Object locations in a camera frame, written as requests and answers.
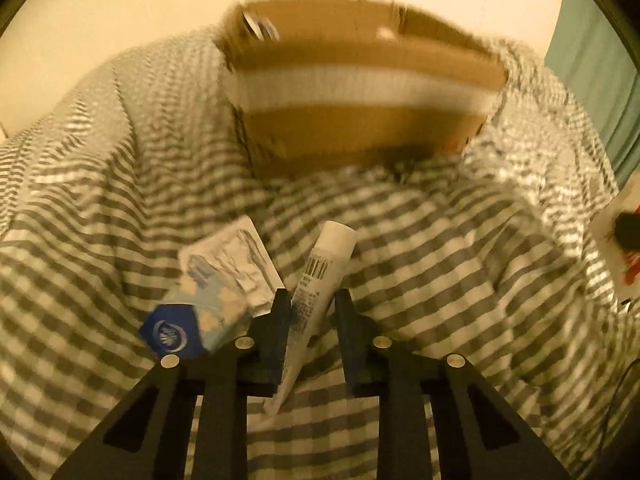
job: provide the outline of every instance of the checkered bedsheet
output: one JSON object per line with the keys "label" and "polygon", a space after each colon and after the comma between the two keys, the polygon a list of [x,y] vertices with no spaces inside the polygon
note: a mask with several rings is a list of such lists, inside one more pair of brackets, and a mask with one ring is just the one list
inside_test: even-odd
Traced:
{"label": "checkered bedsheet", "polygon": [[[415,352],[468,356],[580,476],[640,321],[586,230],[617,188],[575,98],[495,41],[509,81],[462,160],[262,184],[213,36],[121,54],[0,146],[0,431],[28,469],[50,478],[152,366],[136,331],[177,251],[248,214],[290,289],[325,219],[357,229],[357,310]],[[251,478],[375,478],[376,401],[349,396],[331,317],[277,418],[249,412]]]}

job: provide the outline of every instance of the curtain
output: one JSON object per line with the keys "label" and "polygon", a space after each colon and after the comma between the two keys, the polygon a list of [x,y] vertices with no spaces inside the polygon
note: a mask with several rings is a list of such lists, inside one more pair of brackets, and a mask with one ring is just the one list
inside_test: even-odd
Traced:
{"label": "curtain", "polygon": [[593,0],[562,0],[545,62],[591,115],[622,188],[640,164],[640,80]]}

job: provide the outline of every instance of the black cable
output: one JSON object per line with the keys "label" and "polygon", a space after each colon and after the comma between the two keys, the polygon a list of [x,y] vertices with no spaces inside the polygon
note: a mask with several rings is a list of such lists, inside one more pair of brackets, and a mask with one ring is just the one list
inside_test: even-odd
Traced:
{"label": "black cable", "polygon": [[607,437],[607,430],[609,429],[609,419],[611,418],[611,411],[613,409],[613,405],[616,402],[616,396],[618,395],[618,391],[620,390],[620,387],[622,386],[622,384],[625,382],[625,379],[629,375],[629,372],[631,371],[631,369],[638,363],[640,363],[640,358],[634,359],[633,361],[631,361],[629,366],[626,367],[625,372],[622,374],[622,378],[620,379],[618,386],[616,386],[616,391],[613,392],[613,397],[611,397],[609,407],[607,408],[607,414],[604,416],[604,421],[602,423],[602,435],[600,436],[600,443],[598,444],[596,460],[600,460],[600,457],[602,455],[602,448],[604,447],[604,441]]}

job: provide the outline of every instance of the white tube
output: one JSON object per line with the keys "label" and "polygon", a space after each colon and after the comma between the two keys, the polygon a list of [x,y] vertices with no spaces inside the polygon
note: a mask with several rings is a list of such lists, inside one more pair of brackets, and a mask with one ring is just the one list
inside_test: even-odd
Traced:
{"label": "white tube", "polygon": [[309,340],[318,331],[329,302],[342,283],[355,245],[356,231],[337,222],[325,222],[291,299],[293,319],[287,339],[282,382],[276,394],[264,403],[264,411],[268,416],[278,413],[296,382],[300,368],[305,363]]}

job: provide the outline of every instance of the checkered fabric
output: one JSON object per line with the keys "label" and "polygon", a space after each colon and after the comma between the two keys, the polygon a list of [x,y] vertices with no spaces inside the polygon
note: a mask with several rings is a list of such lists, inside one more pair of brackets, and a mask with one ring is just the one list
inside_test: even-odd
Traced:
{"label": "checkered fabric", "polygon": [[[468,356],[583,474],[640,320],[586,229],[617,188],[575,98],[528,48],[495,41],[509,81],[462,160],[261,183],[213,37],[121,54],[0,146],[0,431],[33,475],[49,479],[152,366],[136,331],[177,251],[243,214],[290,290],[324,220],[357,229],[357,310],[415,352]],[[623,385],[610,437],[639,385]],[[282,412],[258,423],[259,406],[251,478],[375,478],[376,401],[348,394],[332,316]]]}

